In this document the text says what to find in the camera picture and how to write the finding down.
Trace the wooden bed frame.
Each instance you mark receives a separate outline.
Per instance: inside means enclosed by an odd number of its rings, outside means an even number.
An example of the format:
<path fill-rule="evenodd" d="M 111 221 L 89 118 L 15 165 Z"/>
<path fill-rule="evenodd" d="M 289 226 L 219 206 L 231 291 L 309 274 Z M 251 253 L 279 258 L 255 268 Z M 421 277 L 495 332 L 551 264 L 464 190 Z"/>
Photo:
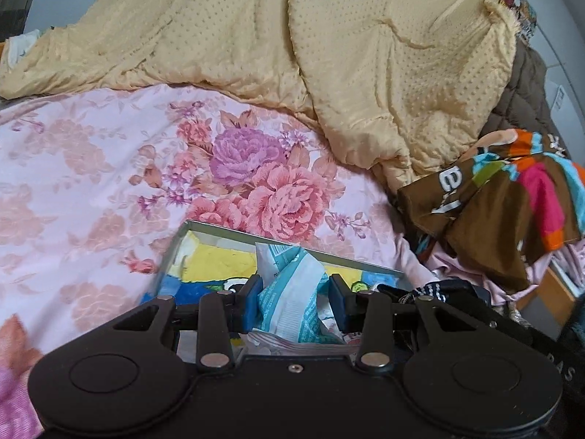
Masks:
<path fill-rule="evenodd" d="M 524 312 L 537 299 L 551 315 L 557 325 L 564 326 L 570 318 L 577 299 L 582 290 L 557 267 L 553 260 L 546 270 L 540 284 L 518 302 L 520 312 Z"/>

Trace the cartoon frog towel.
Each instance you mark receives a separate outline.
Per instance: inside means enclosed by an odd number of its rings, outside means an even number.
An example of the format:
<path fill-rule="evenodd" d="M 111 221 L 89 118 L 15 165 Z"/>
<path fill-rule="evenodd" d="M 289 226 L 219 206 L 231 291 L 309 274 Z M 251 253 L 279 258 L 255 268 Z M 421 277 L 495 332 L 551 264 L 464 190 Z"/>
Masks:
<path fill-rule="evenodd" d="M 141 302 L 159 295 L 170 295 L 177 304 L 195 304 L 213 290 L 236 291 L 256 273 L 256 241 L 249 235 L 241 240 L 214 236 L 184 228 L 174 236 L 160 274 L 155 276 Z M 326 274 L 340 274 L 352 291 L 373 288 L 377 284 L 397 285 L 401 273 L 356 263 L 352 260 L 310 253 Z"/>

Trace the navy striped bow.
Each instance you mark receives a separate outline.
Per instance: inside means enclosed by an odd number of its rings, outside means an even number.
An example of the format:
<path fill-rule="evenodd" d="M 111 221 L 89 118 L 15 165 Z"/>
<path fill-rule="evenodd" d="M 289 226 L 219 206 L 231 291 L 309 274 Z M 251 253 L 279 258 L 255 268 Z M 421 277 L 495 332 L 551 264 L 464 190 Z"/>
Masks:
<path fill-rule="evenodd" d="M 486 288 L 471 284 L 462 278 L 446 278 L 442 281 L 431 281 L 421 288 L 405 290 L 394 286 L 380 284 L 378 291 L 390 296 L 393 302 L 410 304 L 415 298 L 429 296 L 452 306 L 481 302 L 488 307 L 492 306 L 490 292 Z"/>

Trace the pink floral quilt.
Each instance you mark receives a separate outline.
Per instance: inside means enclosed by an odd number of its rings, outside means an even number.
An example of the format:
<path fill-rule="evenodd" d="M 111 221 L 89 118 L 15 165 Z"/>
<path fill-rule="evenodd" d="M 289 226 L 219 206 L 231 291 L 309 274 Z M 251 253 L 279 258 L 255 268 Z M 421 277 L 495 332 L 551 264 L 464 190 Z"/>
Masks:
<path fill-rule="evenodd" d="M 195 220 L 432 280 L 375 179 L 290 115 L 193 87 L 1 113 L 1 434 L 34 438 L 32 366 L 134 307 Z"/>

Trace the teal white tissue pack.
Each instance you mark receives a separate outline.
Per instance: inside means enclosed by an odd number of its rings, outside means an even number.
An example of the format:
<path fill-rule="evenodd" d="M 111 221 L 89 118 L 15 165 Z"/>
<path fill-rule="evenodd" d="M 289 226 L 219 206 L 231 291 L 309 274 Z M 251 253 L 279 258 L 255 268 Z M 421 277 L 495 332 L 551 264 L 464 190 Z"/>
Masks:
<path fill-rule="evenodd" d="M 256 244 L 263 280 L 257 328 L 294 343 L 341 344 L 324 265 L 299 246 Z"/>

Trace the brown quilted jacket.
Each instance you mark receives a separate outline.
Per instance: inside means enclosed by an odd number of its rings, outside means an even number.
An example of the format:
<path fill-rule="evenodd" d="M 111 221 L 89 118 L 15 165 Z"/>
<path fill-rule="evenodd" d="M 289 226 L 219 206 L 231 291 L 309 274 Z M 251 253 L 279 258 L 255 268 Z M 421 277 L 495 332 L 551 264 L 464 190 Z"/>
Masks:
<path fill-rule="evenodd" d="M 479 137 L 507 129 L 550 134 L 568 154 L 568 148 L 550 115 L 546 102 L 545 82 L 546 64 L 542 57 L 518 38 L 510 80 Z"/>

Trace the colourful wall poster right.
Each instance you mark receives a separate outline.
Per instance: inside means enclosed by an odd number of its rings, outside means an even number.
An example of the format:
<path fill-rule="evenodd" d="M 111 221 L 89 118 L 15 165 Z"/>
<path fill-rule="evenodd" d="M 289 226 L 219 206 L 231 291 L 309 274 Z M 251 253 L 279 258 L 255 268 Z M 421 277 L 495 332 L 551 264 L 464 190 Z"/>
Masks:
<path fill-rule="evenodd" d="M 518 20 L 520 29 L 518 35 L 521 40 L 528 46 L 531 43 L 537 28 L 537 15 L 535 9 L 529 4 L 528 0 L 500 0 L 510 8 Z"/>

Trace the tan dotted blanket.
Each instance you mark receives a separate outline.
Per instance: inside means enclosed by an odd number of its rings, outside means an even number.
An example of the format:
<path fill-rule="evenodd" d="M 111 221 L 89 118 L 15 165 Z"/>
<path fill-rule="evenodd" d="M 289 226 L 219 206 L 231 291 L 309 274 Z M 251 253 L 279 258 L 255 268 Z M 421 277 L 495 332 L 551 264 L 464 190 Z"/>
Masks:
<path fill-rule="evenodd" d="M 477 140 L 517 33 L 501 0 L 96 0 L 3 70 L 1 94 L 209 87 L 297 116 L 398 189 Z"/>

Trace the white air conditioner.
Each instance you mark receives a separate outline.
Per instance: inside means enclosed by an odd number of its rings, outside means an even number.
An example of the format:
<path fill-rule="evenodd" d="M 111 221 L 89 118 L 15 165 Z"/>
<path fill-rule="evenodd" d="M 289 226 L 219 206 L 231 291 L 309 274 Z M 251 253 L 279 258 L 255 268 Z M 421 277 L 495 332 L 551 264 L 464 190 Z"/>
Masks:
<path fill-rule="evenodd" d="M 560 51 L 553 46 L 540 25 L 536 25 L 531 47 L 546 63 L 546 97 L 557 129 L 567 142 L 572 138 L 583 138 L 584 118 L 574 86 L 563 65 Z"/>

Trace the brown colourful printed cloth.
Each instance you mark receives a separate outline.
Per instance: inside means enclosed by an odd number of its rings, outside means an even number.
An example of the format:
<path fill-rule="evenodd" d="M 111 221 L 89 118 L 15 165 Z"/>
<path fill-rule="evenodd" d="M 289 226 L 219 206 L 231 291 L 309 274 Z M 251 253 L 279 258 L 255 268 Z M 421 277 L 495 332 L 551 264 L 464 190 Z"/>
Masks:
<path fill-rule="evenodd" d="M 457 162 L 402 187 L 408 223 L 507 294 L 527 269 L 584 236 L 584 169 L 556 137 L 519 129 L 482 137 Z"/>

